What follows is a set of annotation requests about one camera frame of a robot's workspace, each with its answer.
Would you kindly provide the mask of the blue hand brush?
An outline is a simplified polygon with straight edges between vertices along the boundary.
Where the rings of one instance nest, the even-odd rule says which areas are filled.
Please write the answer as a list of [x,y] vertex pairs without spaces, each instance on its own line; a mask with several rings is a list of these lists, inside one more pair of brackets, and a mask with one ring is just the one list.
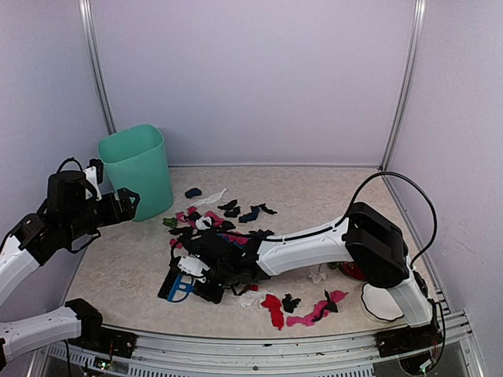
[[157,297],[178,304],[185,301],[193,293],[193,285],[193,277],[170,271],[164,279]]

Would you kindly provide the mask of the teal plastic waste bin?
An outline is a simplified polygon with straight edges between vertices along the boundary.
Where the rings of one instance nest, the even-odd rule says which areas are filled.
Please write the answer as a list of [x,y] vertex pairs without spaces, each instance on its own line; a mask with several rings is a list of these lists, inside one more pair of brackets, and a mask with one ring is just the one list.
[[174,202],[164,137],[142,124],[106,137],[98,144],[105,175],[114,189],[127,188],[140,196],[135,221],[144,221],[171,208]]

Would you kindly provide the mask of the blue dustpan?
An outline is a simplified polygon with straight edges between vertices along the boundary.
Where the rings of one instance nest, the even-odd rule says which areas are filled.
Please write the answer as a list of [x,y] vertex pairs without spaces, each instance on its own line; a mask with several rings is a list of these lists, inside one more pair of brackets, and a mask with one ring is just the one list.
[[222,237],[227,243],[236,246],[240,249],[243,249],[244,245],[249,241],[249,238],[239,236],[237,233],[229,234],[219,232],[218,236]]

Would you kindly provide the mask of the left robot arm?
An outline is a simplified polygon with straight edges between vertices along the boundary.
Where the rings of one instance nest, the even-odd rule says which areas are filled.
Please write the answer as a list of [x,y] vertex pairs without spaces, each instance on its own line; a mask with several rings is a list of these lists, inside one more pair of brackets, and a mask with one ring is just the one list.
[[[91,159],[74,170],[67,158],[48,178],[47,196],[39,209],[26,215],[1,243],[1,300],[4,302],[33,272],[58,251],[78,254],[101,237],[100,230],[134,219],[141,197],[128,188],[101,193],[104,164]],[[57,309],[1,325],[1,365],[51,343],[72,340],[99,350],[110,341],[103,316],[77,298]]]

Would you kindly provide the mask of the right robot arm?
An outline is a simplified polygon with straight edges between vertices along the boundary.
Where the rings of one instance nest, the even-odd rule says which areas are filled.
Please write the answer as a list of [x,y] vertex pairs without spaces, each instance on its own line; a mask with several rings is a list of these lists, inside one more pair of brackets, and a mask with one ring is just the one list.
[[353,262],[367,283],[386,291],[408,324],[402,342],[417,349],[431,338],[435,304],[415,268],[402,230],[355,196],[335,220],[283,236],[246,235],[243,247],[226,241],[227,232],[205,230],[179,267],[199,281],[203,296],[218,303],[236,284],[279,276],[326,262]]

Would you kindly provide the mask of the green paper scrap left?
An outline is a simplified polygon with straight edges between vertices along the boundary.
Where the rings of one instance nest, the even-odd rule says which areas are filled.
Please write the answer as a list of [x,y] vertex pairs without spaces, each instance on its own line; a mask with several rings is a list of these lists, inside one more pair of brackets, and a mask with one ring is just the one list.
[[178,227],[178,219],[176,217],[164,218],[163,225],[170,229],[176,229]]

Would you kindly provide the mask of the red paper scrap front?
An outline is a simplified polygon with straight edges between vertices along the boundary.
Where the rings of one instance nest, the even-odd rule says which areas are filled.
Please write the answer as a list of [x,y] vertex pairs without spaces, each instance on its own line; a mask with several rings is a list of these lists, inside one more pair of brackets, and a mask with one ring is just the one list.
[[268,309],[272,325],[280,331],[285,325],[282,303],[275,295],[267,294],[261,302],[261,307]]

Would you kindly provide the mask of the navy paper scrap far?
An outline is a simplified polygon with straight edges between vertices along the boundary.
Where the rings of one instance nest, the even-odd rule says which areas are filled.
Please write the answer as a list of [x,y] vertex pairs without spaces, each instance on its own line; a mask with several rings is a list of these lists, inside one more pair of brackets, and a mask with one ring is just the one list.
[[185,197],[187,199],[192,199],[202,195],[202,191],[199,188],[191,188],[185,192]]

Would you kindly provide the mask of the small black scrap front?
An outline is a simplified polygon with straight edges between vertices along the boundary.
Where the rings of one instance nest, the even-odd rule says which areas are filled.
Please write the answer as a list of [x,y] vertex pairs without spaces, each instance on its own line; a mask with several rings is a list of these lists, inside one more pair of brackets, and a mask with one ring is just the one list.
[[283,310],[286,313],[293,313],[301,301],[301,298],[293,298],[291,294],[286,294],[281,300]]

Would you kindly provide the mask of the white paper scrap far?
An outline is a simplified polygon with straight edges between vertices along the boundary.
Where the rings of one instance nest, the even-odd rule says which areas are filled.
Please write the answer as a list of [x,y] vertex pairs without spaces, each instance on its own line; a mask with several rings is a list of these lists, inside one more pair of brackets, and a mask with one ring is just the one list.
[[227,188],[223,188],[219,192],[216,192],[216,193],[208,196],[207,198],[199,199],[199,200],[193,202],[192,206],[194,206],[194,207],[200,207],[200,206],[205,206],[205,205],[216,203],[216,202],[218,202],[219,200],[221,200],[223,198],[224,194],[227,191],[228,191]]

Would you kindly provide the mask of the white paper scrap right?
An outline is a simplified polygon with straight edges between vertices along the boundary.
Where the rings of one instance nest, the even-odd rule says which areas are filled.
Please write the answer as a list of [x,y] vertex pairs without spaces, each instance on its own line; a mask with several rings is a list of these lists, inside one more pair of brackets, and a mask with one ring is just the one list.
[[320,284],[322,281],[327,279],[327,276],[326,273],[311,271],[308,274],[308,278],[312,281],[313,284]]

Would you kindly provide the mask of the red floral bowl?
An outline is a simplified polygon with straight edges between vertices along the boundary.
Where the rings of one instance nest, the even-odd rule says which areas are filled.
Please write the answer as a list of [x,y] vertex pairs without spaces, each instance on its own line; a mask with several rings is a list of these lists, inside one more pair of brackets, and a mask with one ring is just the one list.
[[340,271],[351,279],[366,282],[363,272],[353,262],[342,262],[340,264]]

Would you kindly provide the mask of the white scalloped bowl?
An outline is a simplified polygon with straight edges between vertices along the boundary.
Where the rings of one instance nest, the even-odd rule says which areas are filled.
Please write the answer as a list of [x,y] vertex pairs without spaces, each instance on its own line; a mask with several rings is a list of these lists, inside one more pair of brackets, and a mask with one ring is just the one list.
[[374,322],[386,324],[404,317],[403,311],[386,289],[365,283],[361,301],[365,315]]

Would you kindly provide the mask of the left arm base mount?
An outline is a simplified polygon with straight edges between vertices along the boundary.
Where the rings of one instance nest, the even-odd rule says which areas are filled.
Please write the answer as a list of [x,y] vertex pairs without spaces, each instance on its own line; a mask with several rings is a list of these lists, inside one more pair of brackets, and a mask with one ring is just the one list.
[[76,314],[81,328],[79,337],[68,340],[71,345],[106,353],[111,357],[132,358],[136,334],[104,327],[101,313],[82,298],[66,301],[64,306]]

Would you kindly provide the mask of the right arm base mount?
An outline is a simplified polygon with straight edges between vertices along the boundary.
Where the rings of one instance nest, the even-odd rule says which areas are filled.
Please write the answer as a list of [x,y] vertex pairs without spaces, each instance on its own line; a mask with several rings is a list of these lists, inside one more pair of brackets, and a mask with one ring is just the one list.
[[428,324],[422,327],[397,328],[380,331],[375,334],[376,346],[380,357],[390,357],[422,350],[442,343],[443,333],[438,325]]

